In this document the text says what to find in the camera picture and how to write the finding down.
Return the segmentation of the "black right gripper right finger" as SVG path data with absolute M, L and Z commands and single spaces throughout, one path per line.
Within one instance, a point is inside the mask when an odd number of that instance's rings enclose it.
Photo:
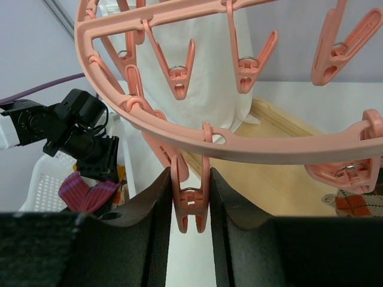
M 273 216 L 211 169 L 218 286 L 381 286 L 382 219 Z

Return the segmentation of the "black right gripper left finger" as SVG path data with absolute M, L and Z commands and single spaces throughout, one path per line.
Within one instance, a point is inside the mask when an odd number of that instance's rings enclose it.
M 171 213 L 169 169 L 100 217 L 2 213 L 1 285 L 164 286 Z

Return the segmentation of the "white plastic basket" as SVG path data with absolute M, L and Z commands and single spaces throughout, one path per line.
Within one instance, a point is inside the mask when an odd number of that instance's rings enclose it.
M 125 167 L 129 197 L 136 195 L 132 164 L 127 143 L 131 131 L 128 122 L 110 112 L 107 134 L 119 137 L 117 162 Z M 54 157 L 43 155 L 35 164 L 28 195 L 19 211 L 60 212 L 66 204 L 59 198 L 58 190 L 64 179 L 73 172 L 75 159 L 58 152 Z

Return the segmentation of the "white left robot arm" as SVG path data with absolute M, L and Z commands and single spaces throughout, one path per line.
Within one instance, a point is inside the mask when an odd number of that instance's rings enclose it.
M 13 145 L 25 146 L 45 140 L 44 153 L 57 152 L 76 159 L 81 176 L 97 181 L 118 182 L 119 138 L 106 134 L 108 108 L 90 93 L 73 89 L 61 103 L 44 106 L 31 100 L 1 105 L 1 127 L 10 126 Z

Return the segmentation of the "pink round clip hanger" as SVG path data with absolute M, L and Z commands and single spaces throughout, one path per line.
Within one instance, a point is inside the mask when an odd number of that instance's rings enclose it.
M 302 165 L 315 180 L 354 194 L 375 189 L 382 116 L 374 109 L 346 130 L 299 138 L 245 138 L 234 125 L 278 42 L 241 57 L 239 18 L 256 1 L 80 1 L 74 42 L 83 72 L 110 108 L 140 130 L 170 168 L 180 232 L 206 228 L 210 160 Z

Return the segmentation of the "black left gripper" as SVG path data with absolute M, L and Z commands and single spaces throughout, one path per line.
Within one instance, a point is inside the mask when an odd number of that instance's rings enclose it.
M 58 151 L 70 155 L 81 176 L 117 182 L 119 139 L 106 135 L 108 120 L 106 104 L 75 88 L 43 118 L 42 134 L 47 139 L 43 151 L 50 156 Z

